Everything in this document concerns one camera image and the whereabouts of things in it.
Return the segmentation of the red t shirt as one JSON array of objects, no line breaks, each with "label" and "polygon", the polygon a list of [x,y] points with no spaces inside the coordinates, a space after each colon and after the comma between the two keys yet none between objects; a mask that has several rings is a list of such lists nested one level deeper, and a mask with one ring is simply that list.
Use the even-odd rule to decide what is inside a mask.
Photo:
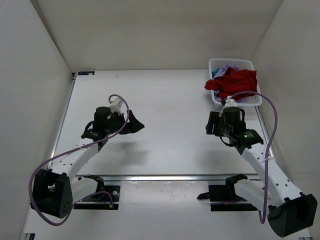
[{"label": "red t shirt", "polygon": [[205,83],[204,88],[209,91],[216,91],[220,99],[240,92],[257,92],[257,72],[255,70],[243,69],[237,71],[229,67],[223,76],[210,79]]}]

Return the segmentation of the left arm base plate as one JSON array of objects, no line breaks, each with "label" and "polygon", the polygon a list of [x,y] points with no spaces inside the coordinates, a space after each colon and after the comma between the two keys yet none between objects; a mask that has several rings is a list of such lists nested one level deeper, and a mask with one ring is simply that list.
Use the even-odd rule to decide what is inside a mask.
[{"label": "left arm base plate", "polygon": [[106,183],[103,190],[107,193],[97,194],[74,205],[75,210],[110,210],[119,209],[121,185],[120,183]]}]

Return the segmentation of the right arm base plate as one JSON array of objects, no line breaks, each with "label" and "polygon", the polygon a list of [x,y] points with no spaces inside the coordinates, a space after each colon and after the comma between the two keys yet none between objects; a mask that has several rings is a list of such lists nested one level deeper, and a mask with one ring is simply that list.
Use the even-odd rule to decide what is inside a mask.
[{"label": "right arm base plate", "polygon": [[211,212],[257,211],[257,208],[244,198],[232,195],[225,185],[209,185],[208,191],[199,194],[197,200],[209,200]]}]

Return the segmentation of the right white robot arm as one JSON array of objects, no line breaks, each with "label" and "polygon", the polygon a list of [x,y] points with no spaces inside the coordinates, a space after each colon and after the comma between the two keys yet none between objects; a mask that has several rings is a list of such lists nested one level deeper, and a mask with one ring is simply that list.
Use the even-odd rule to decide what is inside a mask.
[{"label": "right white robot arm", "polygon": [[235,148],[255,170],[264,187],[255,185],[239,173],[226,178],[224,185],[211,185],[198,200],[209,199],[215,208],[233,206],[247,201],[265,215],[271,229],[281,238],[311,227],[318,202],[312,194],[304,194],[284,174],[262,137],[245,122],[245,111],[227,107],[222,112],[211,111],[206,134],[227,138],[227,147]]}]

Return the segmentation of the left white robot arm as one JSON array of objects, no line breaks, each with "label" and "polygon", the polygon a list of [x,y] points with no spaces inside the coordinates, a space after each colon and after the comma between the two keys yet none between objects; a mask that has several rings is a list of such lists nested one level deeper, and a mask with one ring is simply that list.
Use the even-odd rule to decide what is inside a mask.
[{"label": "left white robot arm", "polygon": [[45,215],[66,220],[76,202],[103,198],[103,179],[92,174],[77,177],[78,172],[109,139],[137,133],[144,127],[131,110],[124,115],[117,105],[96,108],[76,148],[56,156],[58,162],[50,168],[39,166],[32,173],[28,186],[31,208],[44,220]]}]

